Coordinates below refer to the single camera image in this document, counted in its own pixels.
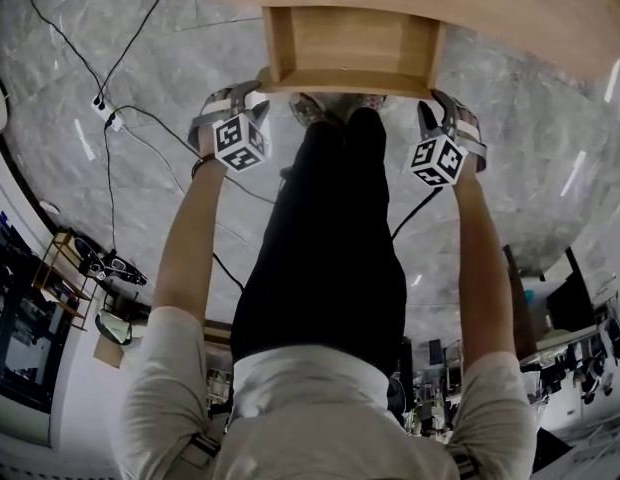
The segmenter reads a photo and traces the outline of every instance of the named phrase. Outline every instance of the white t-shirt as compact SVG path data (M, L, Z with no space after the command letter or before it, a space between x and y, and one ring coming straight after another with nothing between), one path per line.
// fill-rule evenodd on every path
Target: white t-shirt
M386 409L386 377L326 347L286 347L239 361L232 423L222 441L219 422L206 413L199 322L180 309L155 309L140 355L115 446L126 479L526 479L531 473L536 428L512 354L490 354L468 369L447 446L406 435ZM203 437L193 440L196 434ZM221 441L216 456L206 436Z

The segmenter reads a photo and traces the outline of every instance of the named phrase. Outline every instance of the black pants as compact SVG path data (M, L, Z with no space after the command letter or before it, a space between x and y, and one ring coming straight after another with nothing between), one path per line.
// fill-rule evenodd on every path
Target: black pants
M320 344L395 371L406 281L387 223L385 146L379 115L367 108L345 129L308 128L237 306L235 362Z

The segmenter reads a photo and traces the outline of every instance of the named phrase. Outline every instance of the person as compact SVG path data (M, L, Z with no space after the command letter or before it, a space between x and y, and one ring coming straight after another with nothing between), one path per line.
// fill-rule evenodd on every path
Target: person
M206 411L202 324L226 169L200 162L165 244L140 372L121 412L123 478L529 477L536 429L472 156L454 187L465 374L453 436L447 445L408 436L387 410L406 280L387 223L383 101L360 95L344 124L309 95L291 99L307 131L236 309L225 435L226 418L220 425ZM461 117L478 128L472 114ZM210 132L199 139L209 159Z

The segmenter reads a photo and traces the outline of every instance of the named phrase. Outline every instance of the person's left arm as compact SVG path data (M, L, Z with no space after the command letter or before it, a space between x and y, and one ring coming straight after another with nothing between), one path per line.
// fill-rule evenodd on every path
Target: person's left arm
M201 156L212 148L205 133L199 134ZM206 443L202 454L201 443L191 442L205 435L209 424L203 323L225 172L217 160L197 170L166 240L153 310L139 350L140 371L119 420L120 442L115 449L126 479L196 474L214 456L205 452Z

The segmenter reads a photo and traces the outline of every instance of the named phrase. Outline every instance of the shirt sleeve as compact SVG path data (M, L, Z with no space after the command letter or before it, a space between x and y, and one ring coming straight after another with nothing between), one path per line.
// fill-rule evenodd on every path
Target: shirt sleeve
M164 478L208 426L201 323L181 309L154 309L139 355L119 419L117 461L124 479Z
M537 429L517 358L488 354L468 368L463 385L449 451L467 454L481 479L528 479Z

